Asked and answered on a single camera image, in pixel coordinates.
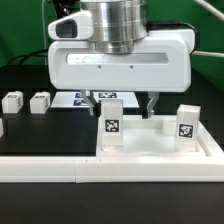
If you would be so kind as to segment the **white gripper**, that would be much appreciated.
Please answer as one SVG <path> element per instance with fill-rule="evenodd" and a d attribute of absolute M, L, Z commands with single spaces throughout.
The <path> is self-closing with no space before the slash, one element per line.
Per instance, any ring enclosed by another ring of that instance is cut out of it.
<path fill-rule="evenodd" d="M 155 30 L 133 43 L 130 53 L 101 53 L 90 40 L 93 16 L 82 10 L 48 26 L 51 83 L 58 89 L 82 90 L 91 116 L 101 115 L 92 91 L 152 91 L 143 104 L 143 118 L 154 115 L 158 92 L 184 92 L 191 85 L 191 29 Z"/>

